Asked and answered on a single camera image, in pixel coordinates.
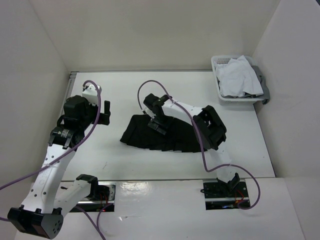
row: plastic basket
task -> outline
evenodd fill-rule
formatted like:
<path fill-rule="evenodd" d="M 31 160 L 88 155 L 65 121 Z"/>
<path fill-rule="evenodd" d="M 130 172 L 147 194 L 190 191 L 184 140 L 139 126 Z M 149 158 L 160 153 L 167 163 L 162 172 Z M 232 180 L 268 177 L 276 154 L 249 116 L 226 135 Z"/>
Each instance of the plastic basket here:
<path fill-rule="evenodd" d="M 216 91 L 218 93 L 220 104 L 232 104 L 232 103 L 243 103 L 243 104 L 254 104 L 257 101 L 262 101 L 264 98 L 225 98 L 220 94 L 220 87 L 216 75 L 216 66 L 217 64 L 227 64 L 230 59 L 237 59 L 241 57 L 241 55 L 220 55 L 213 56 L 211 58 L 212 72 L 213 72 L 213 80 L 215 81 Z M 244 56 L 251 66 L 256 66 L 255 60 L 250 56 Z"/>

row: black cloth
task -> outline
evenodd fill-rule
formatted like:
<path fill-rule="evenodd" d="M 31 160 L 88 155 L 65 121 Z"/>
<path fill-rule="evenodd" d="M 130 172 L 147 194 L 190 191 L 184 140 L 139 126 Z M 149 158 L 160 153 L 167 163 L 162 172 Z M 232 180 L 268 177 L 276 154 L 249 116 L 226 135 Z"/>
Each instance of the black cloth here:
<path fill-rule="evenodd" d="M 123 133 L 120 142 L 129 146 L 161 151 L 181 151 L 183 153 L 198 153 L 200 145 L 193 127 L 177 118 L 173 119 L 166 135 L 148 127 L 150 116 L 133 115 Z"/>

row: table surface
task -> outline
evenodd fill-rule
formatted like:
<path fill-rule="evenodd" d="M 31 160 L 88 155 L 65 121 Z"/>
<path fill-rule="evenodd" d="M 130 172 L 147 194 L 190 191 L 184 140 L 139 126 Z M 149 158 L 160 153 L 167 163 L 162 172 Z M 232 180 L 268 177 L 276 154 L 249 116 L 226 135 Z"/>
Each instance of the table surface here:
<path fill-rule="evenodd" d="M 108 240 L 304 240 L 283 178 L 260 178 L 250 210 L 206 210 L 202 180 L 118 182 L 114 212 L 101 214 Z M 246 179 L 250 201 L 257 186 Z M 97 212 L 89 212 L 96 222 Z M 15 240 L 41 240 L 18 232 Z M 82 213 L 69 213 L 55 240 L 101 240 Z"/>
<path fill-rule="evenodd" d="M 80 174 L 107 181 L 216 178 L 215 172 L 204 170 L 200 153 L 140 149 L 120 142 L 131 117 L 141 114 L 137 102 L 138 87 L 150 79 L 160 81 L 175 99 L 183 103 L 213 106 L 227 128 L 226 149 L 232 163 L 246 168 L 257 178 L 275 177 L 254 106 L 220 105 L 212 72 L 82 72 L 77 73 L 70 95 L 81 95 L 85 80 L 96 82 L 102 87 L 102 100 L 111 102 L 110 125 L 96 127 L 77 150 L 63 181 L 74 181 Z M 157 84 L 147 83 L 140 91 L 141 101 L 150 93 L 159 97 L 164 94 Z M 208 153 L 206 159 L 209 168 L 217 165 Z M 248 177 L 242 170 L 237 172 L 241 178 Z"/>

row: white wall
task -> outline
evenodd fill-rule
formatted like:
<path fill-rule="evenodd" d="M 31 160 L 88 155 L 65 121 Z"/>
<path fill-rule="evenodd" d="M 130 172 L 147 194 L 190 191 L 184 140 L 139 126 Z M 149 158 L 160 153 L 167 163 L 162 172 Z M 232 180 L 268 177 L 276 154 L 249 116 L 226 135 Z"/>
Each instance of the white wall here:
<path fill-rule="evenodd" d="M 307 240 L 319 239 L 319 23 L 316 0 L 281 0 L 253 54 L 271 93 L 256 105 L 259 123 Z"/>
<path fill-rule="evenodd" d="M 0 183 L 5 183 L 40 166 L 68 72 L 28 1 L 0 1 L 0 34 Z"/>
<path fill-rule="evenodd" d="M 279 0 L 30 0 L 70 71 L 210 69 L 251 55 Z"/>

